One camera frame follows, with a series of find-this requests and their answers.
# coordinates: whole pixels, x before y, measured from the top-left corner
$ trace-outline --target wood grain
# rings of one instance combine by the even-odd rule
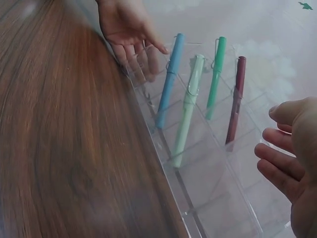
[[[129,82],[69,3],[0,0],[0,237],[187,237]]]

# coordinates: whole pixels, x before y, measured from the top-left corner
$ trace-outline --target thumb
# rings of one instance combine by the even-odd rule
[[[303,111],[308,103],[308,99],[289,101],[271,108],[269,116],[279,124],[293,125],[295,118]]]
[[[156,34],[154,30],[154,26],[150,20],[145,20],[143,24],[143,32],[146,39],[154,45],[160,52],[167,55],[168,49],[164,46],[159,36]]]

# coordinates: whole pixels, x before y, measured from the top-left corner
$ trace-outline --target finger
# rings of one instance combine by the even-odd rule
[[[111,44],[111,47],[113,49],[114,55],[119,61],[121,65],[126,65],[127,63],[127,56],[124,50],[124,47],[122,45],[115,45]]]
[[[136,43],[134,45],[135,54],[139,55],[144,50],[143,42]]]
[[[283,124],[277,124],[277,128],[279,128],[280,130],[286,132],[286,133],[290,133],[292,134],[292,130],[293,130],[293,127],[290,126],[290,125],[283,125]]]
[[[124,48],[127,60],[128,61],[132,60],[132,58],[135,56],[134,46],[127,45],[127,46],[123,46],[123,48]]]
[[[279,170],[297,181],[300,181],[305,174],[304,168],[300,165],[296,158],[285,155],[267,145],[261,143],[258,144],[255,147],[255,155],[262,160],[270,162]]]
[[[138,52],[137,61],[146,81],[152,82],[154,80],[154,76],[149,69],[149,60],[147,56],[148,49],[144,48],[143,42],[135,44],[134,49]]]
[[[146,38],[149,40],[149,42],[151,42],[160,52],[162,52],[165,55],[168,54],[168,49],[164,46],[164,44],[157,36],[154,30],[154,26],[150,20],[144,21],[143,32]]]
[[[267,160],[258,162],[258,170],[293,204],[298,198],[299,182],[279,170]]]
[[[306,99],[289,101],[269,110],[269,116],[279,124],[293,125],[294,119],[303,110]]]
[[[129,71],[131,74],[131,80],[135,87],[143,84],[145,82],[145,77],[140,69],[140,66],[137,61],[137,57],[135,56],[135,50],[133,45],[123,47],[124,54],[126,57],[126,62],[129,67]]]
[[[263,131],[263,139],[267,142],[294,154],[292,138],[290,134],[287,134],[281,130],[273,128],[267,128]]]
[[[159,60],[157,50],[148,40],[145,41],[145,47],[147,48],[150,73],[152,73],[153,75],[157,75],[159,73]]]

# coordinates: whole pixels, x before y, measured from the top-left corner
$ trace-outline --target mint green pen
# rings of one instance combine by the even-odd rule
[[[207,112],[206,112],[207,120],[211,120],[213,110],[214,110],[214,104],[217,98],[217,88],[219,84],[219,78],[222,72],[224,54],[226,50],[226,43],[227,43],[227,39],[221,36],[219,38],[217,53],[214,59],[212,82],[211,82],[211,87],[210,87],[208,102],[207,102]]]
[[[183,117],[179,123],[174,148],[172,150],[173,166],[179,168],[182,163],[182,152],[184,151],[187,135],[195,108],[200,80],[202,77],[205,65],[205,57],[203,55],[195,56],[195,65],[191,72],[190,80],[188,82],[187,91],[185,93],[183,104]]]

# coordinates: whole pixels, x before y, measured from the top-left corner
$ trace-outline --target clear acrylic organizer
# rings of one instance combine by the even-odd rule
[[[169,106],[163,112],[158,113],[158,108],[169,56],[153,46],[147,47],[129,59],[128,76],[190,237],[280,237],[289,224],[290,203],[258,172],[258,158],[254,155],[256,144],[266,143],[261,131],[275,126],[267,113],[275,105],[273,97],[246,79],[235,139],[226,144],[237,57],[233,48],[227,49],[212,119],[206,120],[214,47],[185,44]],[[205,56],[205,68],[184,149],[175,154],[184,96],[196,54]],[[157,128],[156,119],[161,113],[165,114],[165,124]]]

